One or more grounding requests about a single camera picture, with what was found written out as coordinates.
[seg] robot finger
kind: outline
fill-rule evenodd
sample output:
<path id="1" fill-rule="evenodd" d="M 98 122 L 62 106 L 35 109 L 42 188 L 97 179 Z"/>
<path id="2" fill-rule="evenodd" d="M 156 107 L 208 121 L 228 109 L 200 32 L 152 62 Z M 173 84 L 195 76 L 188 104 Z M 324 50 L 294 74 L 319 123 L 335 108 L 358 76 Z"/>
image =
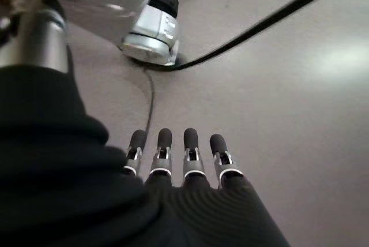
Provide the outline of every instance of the robot finger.
<path id="1" fill-rule="evenodd" d="M 234 189 L 249 185 L 243 173 L 238 169 L 232 155 L 228 152 L 223 136 L 213 134 L 210 138 L 210 147 L 214 157 L 219 188 Z"/>
<path id="2" fill-rule="evenodd" d="M 131 137 L 127 150 L 127 164 L 123 166 L 122 174 L 128 176 L 137 176 L 140 170 L 142 151 L 146 143 L 146 132 L 136 130 Z"/>
<path id="3" fill-rule="evenodd" d="M 198 148 L 197 132 L 188 128 L 184 132 L 183 187 L 186 189 L 209 188 L 204 164 Z"/>
<path id="4" fill-rule="evenodd" d="M 157 149 L 152 161 L 151 171 L 146 186 L 149 188 L 171 188 L 172 187 L 172 132 L 164 128 L 159 132 L 157 138 Z"/>

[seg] black fingertip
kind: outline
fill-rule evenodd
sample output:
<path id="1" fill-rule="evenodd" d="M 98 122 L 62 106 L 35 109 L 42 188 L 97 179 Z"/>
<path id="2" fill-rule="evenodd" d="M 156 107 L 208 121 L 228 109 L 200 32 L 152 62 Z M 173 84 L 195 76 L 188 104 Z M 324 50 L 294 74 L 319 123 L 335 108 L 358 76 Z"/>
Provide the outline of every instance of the black fingertip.
<path id="1" fill-rule="evenodd" d="M 190 150 L 195 150 L 198 148 L 198 137 L 197 132 L 193 128 L 188 128 L 185 130 L 183 135 L 184 149 L 190 148 Z"/>
<path id="2" fill-rule="evenodd" d="M 145 147 L 146 143 L 146 132 L 144 130 L 136 130 L 131 137 L 131 141 L 129 142 L 129 146 L 132 149 L 137 149 L 140 147 L 142 150 Z"/>
<path id="3" fill-rule="evenodd" d="M 228 151 L 225 140 L 224 140 L 223 136 L 221 136 L 220 134 L 213 134 L 211 136 L 211 138 L 210 138 L 210 147 L 212 149 L 213 155 L 216 152 L 221 153 L 221 152 Z"/>
<path id="4" fill-rule="evenodd" d="M 171 130 L 164 128 L 161 129 L 157 137 L 157 146 L 161 149 L 166 149 L 167 147 L 172 148 L 172 132 Z"/>

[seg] floor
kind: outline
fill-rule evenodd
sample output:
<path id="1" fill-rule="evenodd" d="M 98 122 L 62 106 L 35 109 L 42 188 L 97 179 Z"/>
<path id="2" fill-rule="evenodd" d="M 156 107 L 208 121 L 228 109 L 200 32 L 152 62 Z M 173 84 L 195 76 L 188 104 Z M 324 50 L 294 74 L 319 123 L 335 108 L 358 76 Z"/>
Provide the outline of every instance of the floor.
<path id="1" fill-rule="evenodd" d="M 179 0 L 182 53 L 196 58 L 290 0 Z M 317 0 L 202 65 L 150 72 L 156 88 L 141 176 L 170 128 L 174 184 L 194 127 L 217 186 L 209 137 L 221 133 L 292 246 L 367 246 L 369 0 Z M 88 112 L 127 148 L 144 128 L 149 85 L 109 42 L 70 26 Z"/>

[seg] black wire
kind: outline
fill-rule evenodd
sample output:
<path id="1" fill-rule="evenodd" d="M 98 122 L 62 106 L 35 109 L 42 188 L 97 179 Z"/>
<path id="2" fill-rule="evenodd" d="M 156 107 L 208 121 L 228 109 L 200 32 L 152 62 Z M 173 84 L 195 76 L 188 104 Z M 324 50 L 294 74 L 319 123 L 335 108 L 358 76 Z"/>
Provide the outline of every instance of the black wire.
<path id="1" fill-rule="evenodd" d="M 144 73 L 147 76 L 148 80 L 149 80 L 149 86 L 150 86 L 150 91 L 151 91 L 151 101 L 150 101 L 150 109 L 149 109 L 149 116 L 148 116 L 148 120 L 146 123 L 146 134 L 149 134 L 149 130 L 150 130 L 150 126 L 151 126 L 151 118 L 152 118 L 152 112 L 154 110 L 154 101 L 155 101 L 155 86 L 154 86 L 154 81 L 152 80 L 152 77 L 148 71 L 148 69 L 144 69 Z"/>
<path id="2" fill-rule="evenodd" d="M 276 12 L 270 14 L 269 16 L 265 17 L 260 22 L 256 23 L 251 28 L 247 29 L 240 35 L 236 36 L 229 42 L 223 44 L 219 48 L 216 48 L 215 50 L 203 55 L 202 57 L 199 57 L 191 62 L 185 62 L 181 63 L 179 60 L 175 65 L 173 66 L 164 66 L 164 65 L 155 65 L 152 63 L 147 62 L 139 62 L 135 61 L 136 63 L 145 66 L 148 69 L 156 70 L 156 71 L 178 71 L 185 68 L 189 68 L 198 64 L 201 64 L 203 62 L 206 62 L 218 55 L 221 55 L 222 53 L 230 50 L 231 48 L 245 42 L 246 40 L 250 39 L 251 37 L 257 35 L 258 33 L 264 31 L 265 29 L 271 27 L 275 23 L 285 19 L 287 16 L 291 15 L 292 13 L 296 12 L 297 10 L 303 8 L 304 6 L 308 5 L 309 3 L 313 2 L 314 0 L 293 0 L 287 5 L 283 6 Z"/>

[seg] robotic hand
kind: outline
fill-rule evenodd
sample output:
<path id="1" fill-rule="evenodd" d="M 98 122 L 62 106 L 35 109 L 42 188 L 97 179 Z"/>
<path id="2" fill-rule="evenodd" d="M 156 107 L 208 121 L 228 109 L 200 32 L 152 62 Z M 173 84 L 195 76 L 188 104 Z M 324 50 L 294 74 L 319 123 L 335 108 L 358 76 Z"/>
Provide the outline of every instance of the robotic hand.
<path id="1" fill-rule="evenodd" d="M 263 206 L 253 186 L 238 169 L 220 134 L 210 138 L 214 167 L 219 181 L 211 188 L 206 178 L 195 129 L 184 132 L 183 184 L 172 186 L 172 133 L 162 129 L 145 186 L 192 229 L 204 246 L 288 246 Z M 146 133 L 136 130 L 127 152 L 122 174 L 137 176 Z"/>

